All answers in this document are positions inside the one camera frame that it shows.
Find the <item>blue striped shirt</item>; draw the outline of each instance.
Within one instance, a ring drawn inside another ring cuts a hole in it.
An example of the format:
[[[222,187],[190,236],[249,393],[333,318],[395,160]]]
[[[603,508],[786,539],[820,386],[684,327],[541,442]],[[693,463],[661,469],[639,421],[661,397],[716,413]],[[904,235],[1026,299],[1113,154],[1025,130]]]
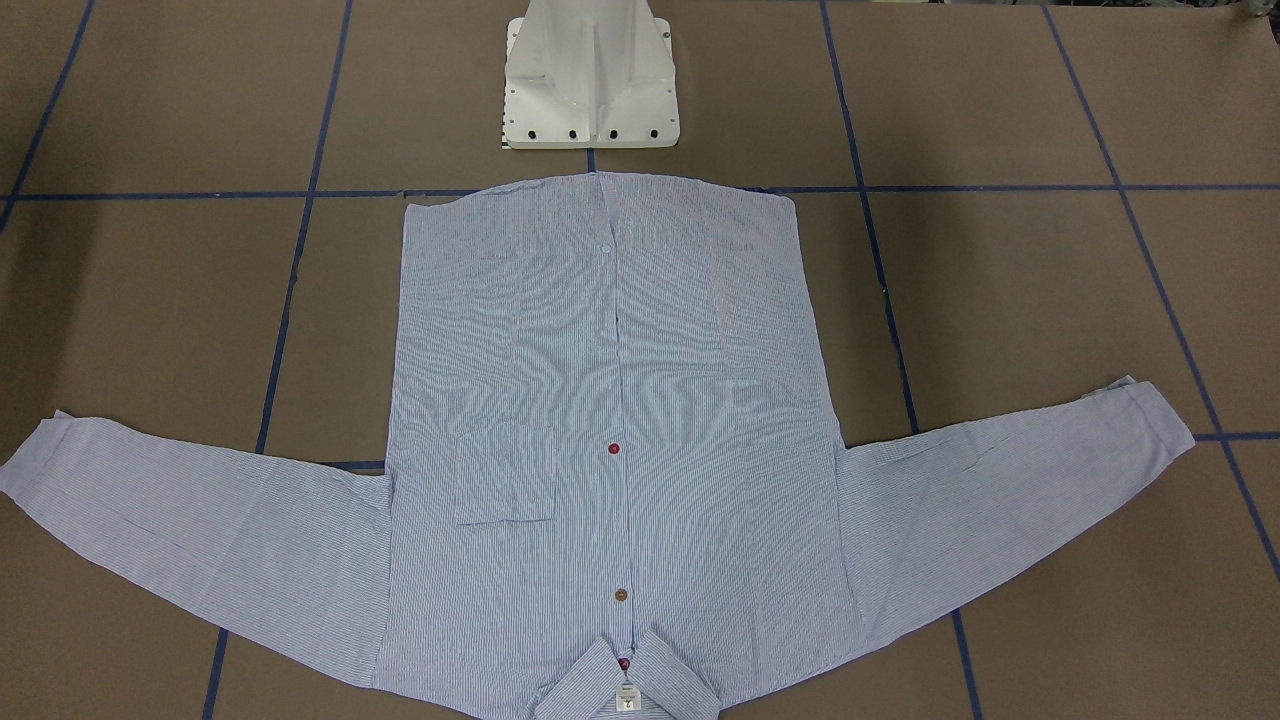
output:
[[[0,488],[348,683],[709,720],[1010,579],[1192,442],[1124,378],[846,450],[791,202],[593,173],[408,208],[383,477],[59,414]]]

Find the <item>shirt pocket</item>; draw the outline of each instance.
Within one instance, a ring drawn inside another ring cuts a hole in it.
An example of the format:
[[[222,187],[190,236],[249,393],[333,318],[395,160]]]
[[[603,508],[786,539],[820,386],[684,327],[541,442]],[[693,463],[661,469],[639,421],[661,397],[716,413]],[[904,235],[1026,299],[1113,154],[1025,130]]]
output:
[[[498,421],[458,438],[454,521],[550,520],[556,511],[556,443],[532,425]]]

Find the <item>blue tape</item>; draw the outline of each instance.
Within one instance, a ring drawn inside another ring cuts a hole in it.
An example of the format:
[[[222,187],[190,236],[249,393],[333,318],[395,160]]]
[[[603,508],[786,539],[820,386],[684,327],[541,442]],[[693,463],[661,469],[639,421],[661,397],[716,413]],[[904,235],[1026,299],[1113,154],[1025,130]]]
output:
[[[86,200],[252,200],[306,197],[305,190],[232,190],[227,192],[42,192],[19,195],[22,202],[67,202]]]
[[[1276,557],[1276,550],[1271,543],[1271,536],[1267,533],[1267,528],[1262,523],[1262,515],[1258,512],[1258,509],[1253,502],[1253,493],[1249,492],[1249,486],[1244,480],[1244,475],[1240,473],[1239,465],[1235,462],[1235,454],[1231,451],[1231,445],[1224,438],[1225,432],[1222,430],[1222,421],[1217,415],[1217,409],[1213,406],[1213,400],[1208,395],[1208,386],[1204,383],[1199,366],[1196,364],[1196,356],[1192,354],[1190,343],[1187,341],[1183,325],[1178,320],[1178,314],[1174,311],[1174,304],[1169,299],[1165,283],[1160,278],[1160,270],[1156,268],[1156,260],[1151,255],[1151,247],[1147,245],[1146,236],[1143,236],[1142,225],[1138,223],[1138,215],[1133,210],[1133,204],[1129,202],[1129,193],[1126,192],[1125,186],[1120,182],[1120,173],[1116,172],[1115,163],[1111,159],[1111,151],[1107,150],[1107,143],[1102,138],[1102,129],[1098,127],[1098,122],[1093,117],[1093,109],[1089,106],[1089,100],[1084,96],[1084,88],[1080,86],[1080,78],[1075,74],[1075,67],[1071,64],[1071,56],[1066,51],[1062,36],[1057,32],[1057,24],[1053,23],[1053,14],[1050,13],[1048,8],[1043,5],[1041,6],[1041,12],[1044,14],[1048,29],[1053,35],[1053,42],[1057,44],[1057,50],[1062,55],[1062,63],[1066,65],[1066,72],[1071,78],[1071,85],[1075,87],[1075,95],[1080,99],[1080,105],[1084,108],[1084,115],[1089,119],[1089,127],[1093,128],[1093,137],[1098,142],[1098,150],[1102,151],[1102,159],[1107,164],[1107,170],[1111,172],[1111,179],[1115,182],[1115,191],[1120,195],[1125,215],[1129,217],[1129,225],[1133,228],[1133,234],[1138,240],[1138,247],[1142,250],[1142,258],[1147,263],[1147,272],[1151,274],[1151,279],[1156,284],[1156,292],[1160,295],[1160,301],[1164,304],[1165,313],[1169,315],[1169,323],[1172,325],[1174,334],[1178,337],[1178,345],[1183,350],[1183,356],[1187,359],[1188,368],[1190,368],[1192,378],[1196,380],[1196,388],[1199,391],[1201,401],[1204,404],[1204,410],[1208,413],[1210,423],[1213,425],[1213,432],[1219,437],[1222,452],[1226,455],[1228,465],[1231,468],[1231,475],[1235,478],[1235,484],[1240,489],[1240,497],[1244,500],[1244,505],[1249,511],[1249,518],[1253,520],[1253,528],[1258,534],[1258,541],[1262,543],[1262,550],[1266,552],[1267,560],[1271,562],[1271,571],[1275,574],[1276,580],[1280,580],[1280,559]]]
[[[1096,192],[1111,184],[877,184],[867,192]]]
[[[88,28],[88,18],[93,14],[95,0],[88,0],[84,3],[84,13],[81,15],[81,22],[76,27],[76,37],[72,40],[72,46],[67,51],[67,60],[63,61],[63,69],[58,73],[58,82],[54,83],[54,91],[49,95],[49,102],[45,102],[45,111],[40,114],[40,122],[36,124],[36,132],[31,136],[31,143],[27,146],[27,154],[22,158],[22,165],[18,168],[18,177],[13,181],[13,190],[9,191],[9,196],[5,199],[4,210],[0,210],[0,232],[4,232],[6,224],[9,224],[9,215],[13,214],[13,206],[18,201],[18,195],[22,192],[23,183],[27,182],[27,173],[31,172],[31,164],[36,159],[36,151],[40,150],[40,141],[45,137],[45,129],[49,128],[49,118],[54,114],[54,108],[58,105],[58,99],[63,95],[63,87],[67,86],[67,77],[72,73],[72,65],[76,64],[76,56],[79,54],[81,42],[84,40],[84,29]]]
[[[1280,439],[1280,430],[1261,433],[1196,433],[1196,442]]]
[[[385,460],[335,460],[333,462],[321,462],[321,465],[328,465],[330,468],[337,468],[339,470],[385,470]]]
[[[284,291],[284,309],[280,311],[280,329],[275,337],[275,354],[271,357],[271,375],[266,383],[266,398],[262,401],[262,421],[259,428],[257,445],[255,452],[262,455],[266,451],[266,433],[271,427],[271,407],[275,404],[276,383],[280,378],[280,364],[284,360],[284,341],[289,332],[289,306],[293,302],[293,288],[298,282],[298,265],[302,261],[302,251],[307,242],[307,229],[311,224],[311,208],[315,205],[316,183],[320,179],[320,164],[324,161],[324,143],[329,135],[329,118],[333,115],[333,100],[338,94],[338,78],[342,73],[342,58],[347,47],[347,31],[351,27],[351,3],[347,0],[342,13],[342,29],[338,32],[338,51],[333,60],[333,74],[329,78],[329,95],[324,104],[324,117],[320,119],[320,133],[316,138],[315,158],[311,161],[311,181],[307,183],[306,204],[302,208],[302,222],[298,227],[298,240],[293,247],[293,265],[289,268],[289,284]],[[214,651],[212,667],[209,671],[209,691],[205,696],[204,720],[211,720],[214,706],[218,702],[218,685],[221,680],[223,657],[227,653],[228,632],[224,628],[218,633],[218,648]]]
[[[1251,190],[1280,190],[1280,183],[1211,183],[1211,184],[1197,184],[1197,183],[1183,183],[1183,184],[1125,184],[1125,190],[1134,191],[1172,191],[1172,192],[1207,192],[1207,191],[1229,191],[1229,192],[1242,192]]]
[[[836,81],[836,94],[840,97],[840,113],[845,120],[845,135],[849,140],[849,156],[854,163],[854,179],[858,183],[858,199],[863,206],[863,220],[867,223],[867,240],[870,243],[872,259],[876,261],[876,279],[879,282],[881,293],[884,296],[884,320],[888,323],[890,340],[897,354],[897,372],[902,383],[902,404],[906,406],[906,419],[911,427],[911,434],[920,432],[920,424],[915,415],[915,401],[911,397],[911,380],[906,373],[906,357],[902,354],[902,342],[897,332],[897,320],[893,316],[893,301],[888,291],[888,279],[884,274],[884,263],[881,258],[879,241],[876,236],[876,223],[872,219],[870,196],[867,191],[867,179],[863,174],[863,161],[858,152],[858,137],[854,133],[854,120],[849,111],[849,100],[845,96],[845,81],[840,72],[840,58],[836,54],[836,38],[831,32],[831,15],[827,12],[827,0],[819,0],[818,9],[822,13],[822,29],[827,36],[827,55],[831,58],[831,72]],[[982,720],[982,702],[978,697],[978,682],[973,671],[973,661],[969,657],[969,643],[964,634],[964,620],[960,610],[951,611],[951,626],[955,630],[956,648],[960,652],[960,667],[964,670],[965,687],[969,689],[969,708],[974,720]]]

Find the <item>grid line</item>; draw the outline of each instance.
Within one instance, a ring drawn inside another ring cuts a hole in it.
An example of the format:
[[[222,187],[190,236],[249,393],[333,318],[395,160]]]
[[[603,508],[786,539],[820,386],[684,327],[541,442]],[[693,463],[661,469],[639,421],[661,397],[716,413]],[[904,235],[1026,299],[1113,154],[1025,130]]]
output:
[[[1240,442],[1253,439],[1280,439],[1280,430],[1256,433],[1196,433],[1196,442]]]
[[[1257,530],[1258,541],[1262,543],[1262,550],[1266,552],[1267,560],[1271,562],[1271,571],[1275,574],[1276,579],[1280,580],[1280,559],[1276,557],[1276,550],[1271,543],[1271,536],[1267,533],[1267,528],[1262,521],[1262,515],[1258,512],[1258,507],[1253,502],[1253,493],[1249,492],[1249,484],[1244,480],[1244,475],[1240,473],[1240,468],[1235,461],[1235,452],[1231,450],[1231,443],[1225,437],[1222,421],[1217,415],[1217,409],[1213,406],[1213,398],[1210,397],[1208,393],[1208,386],[1204,383],[1199,366],[1196,364],[1196,356],[1192,354],[1190,343],[1187,341],[1183,325],[1178,320],[1178,314],[1174,311],[1174,304],[1169,297],[1169,292],[1165,290],[1165,283],[1160,279],[1160,270],[1156,268],[1156,260],[1151,255],[1151,247],[1147,245],[1147,238],[1142,232],[1142,225],[1138,223],[1138,215],[1134,213],[1133,204],[1129,202],[1129,193],[1125,190],[1125,186],[1120,182],[1120,173],[1116,170],[1115,161],[1111,159],[1111,152],[1107,150],[1106,140],[1102,137],[1102,129],[1098,127],[1098,120],[1094,118],[1093,109],[1089,106],[1089,100],[1085,97],[1084,88],[1080,86],[1080,78],[1075,73],[1075,65],[1071,64],[1071,56],[1066,51],[1066,45],[1062,42],[1062,36],[1057,31],[1057,24],[1053,22],[1053,14],[1047,6],[1041,6],[1041,13],[1044,15],[1050,32],[1053,35],[1053,42],[1057,44],[1057,50],[1061,54],[1062,63],[1066,65],[1066,72],[1071,78],[1071,86],[1075,87],[1075,94],[1080,100],[1080,106],[1084,109],[1084,114],[1089,120],[1089,127],[1093,128],[1093,137],[1098,142],[1098,150],[1102,151],[1102,159],[1107,164],[1107,170],[1111,172],[1111,179],[1115,182],[1115,191],[1120,195],[1120,201],[1124,204],[1125,214],[1129,217],[1129,225],[1133,228],[1134,238],[1137,238],[1138,247],[1142,250],[1143,260],[1147,263],[1147,270],[1151,274],[1152,282],[1156,284],[1156,292],[1160,293],[1160,301],[1164,304],[1165,313],[1169,315],[1169,323],[1172,325],[1174,334],[1178,337],[1178,345],[1183,350],[1187,366],[1192,372],[1192,378],[1196,380],[1197,389],[1199,389],[1201,400],[1204,402],[1204,410],[1208,413],[1210,423],[1213,425],[1213,432],[1219,437],[1222,454],[1226,455],[1226,464],[1231,469],[1231,475],[1234,477],[1235,484],[1240,491],[1240,497],[1244,500],[1244,506],[1248,509],[1249,518],[1253,520],[1253,528]]]
[[[588,150],[586,172],[596,172],[595,154]],[[810,193],[936,193],[936,192],[1114,192],[1116,184],[980,183],[980,184],[776,184],[737,186],[774,195]],[[1280,183],[1169,183],[1121,184],[1133,192],[1280,192]],[[314,197],[461,197],[481,188],[370,188],[370,190],[228,190],[195,192],[19,192],[0,195],[8,204],[83,202],[128,200],[269,200]]]
[[[324,115],[320,118],[320,132],[316,137],[315,156],[311,160],[311,179],[307,183],[306,201],[302,206],[302,220],[298,223],[298,240],[293,247],[293,264],[289,268],[289,283],[284,291],[284,307],[280,310],[280,328],[275,338],[275,352],[271,357],[271,372],[266,383],[266,393],[262,400],[262,420],[259,427],[257,445],[253,452],[264,455],[266,452],[266,434],[271,427],[271,409],[275,405],[275,389],[280,378],[280,365],[284,361],[284,345],[289,333],[289,309],[293,304],[293,288],[298,283],[298,266],[302,263],[302,252],[306,250],[307,231],[311,225],[311,210],[315,206],[316,186],[320,181],[320,165],[324,163],[324,146],[329,136],[329,118],[333,115],[333,101],[338,94],[338,81],[342,76],[342,59],[347,47],[347,31],[351,28],[351,4],[347,0],[342,13],[342,27],[338,31],[338,49],[334,53],[333,73],[329,77],[329,94],[325,97]],[[205,696],[205,708],[202,720],[212,720],[214,706],[218,702],[218,685],[221,679],[223,661],[227,655],[227,628],[218,629],[218,646],[214,651],[212,664],[209,670],[209,689]]]
[[[4,210],[0,210],[0,232],[4,232],[5,225],[9,224],[9,215],[13,214],[13,208],[22,193],[22,186],[27,182],[27,173],[31,172],[31,164],[36,160],[36,151],[40,150],[40,141],[45,137],[49,118],[54,115],[54,108],[58,105],[58,99],[63,95],[67,77],[72,73],[72,65],[76,64],[81,42],[84,40],[84,31],[88,28],[88,18],[93,14],[93,3],[95,0],[84,3],[84,13],[81,15],[79,24],[76,26],[76,36],[72,38],[72,46],[67,50],[67,60],[63,61],[63,69],[58,73],[58,82],[54,83],[54,91],[49,95],[49,102],[45,102],[45,111],[40,114],[40,122],[36,123],[36,132],[31,136],[27,154],[23,155],[22,165],[18,168],[18,177],[13,181],[13,190],[5,197]]]
[[[902,354],[902,342],[897,332],[897,322],[893,318],[893,302],[890,296],[888,281],[884,274],[884,263],[881,258],[879,241],[876,236],[876,222],[872,219],[870,195],[868,193],[867,178],[863,174],[861,156],[858,152],[858,137],[854,133],[852,115],[849,110],[849,100],[845,94],[845,81],[840,72],[840,58],[836,54],[836,38],[831,32],[831,15],[827,10],[827,0],[819,0],[818,10],[822,13],[822,29],[827,40],[827,54],[831,58],[831,73],[836,83],[836,95],[840,99],[840,111],[844,115],[845,135],[849,140],[849,155],[854,164],[854,179],[858,182],[858,200],[863,208],[863,220],[867,223],[867,241],[870,245],[872,259],[876,264],[876,279],[884,297],[884,322],[888,324],[890,340],[897,354],[897,369],[902,383],[902,404],[906,406],[906,418],[910,423],[911,434],[919,434],[920,424],[915,415],[915,401],[911,398],[911,379],[906,372],[906,357]],[[964,632],[964,616],[960,609],[951,611],[951,629],[955,633],[956,651],[960,653],[960,669],[964,671],[965,689],[969,693],[969,710],[973,720],[982,720],[982,700],[978,694],[978,679],[974,675],[973,660],[969,657],[969,642]]]
[[[330,468],[337,468],[339,470],[385,470],[385,460],[333,460],[329,462],[320,462],[320,465],[328,465]]]

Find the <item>clothing label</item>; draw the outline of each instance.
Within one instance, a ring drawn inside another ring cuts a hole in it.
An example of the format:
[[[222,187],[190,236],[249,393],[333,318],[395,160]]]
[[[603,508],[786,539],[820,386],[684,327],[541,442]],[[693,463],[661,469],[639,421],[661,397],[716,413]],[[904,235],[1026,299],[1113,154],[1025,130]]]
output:
[[[637,691],[631,683],[627,683],[618,688],[618,694],[614,697],[614,701],[620,712],[626,712],[627,710],[640,710],[640,691]]]

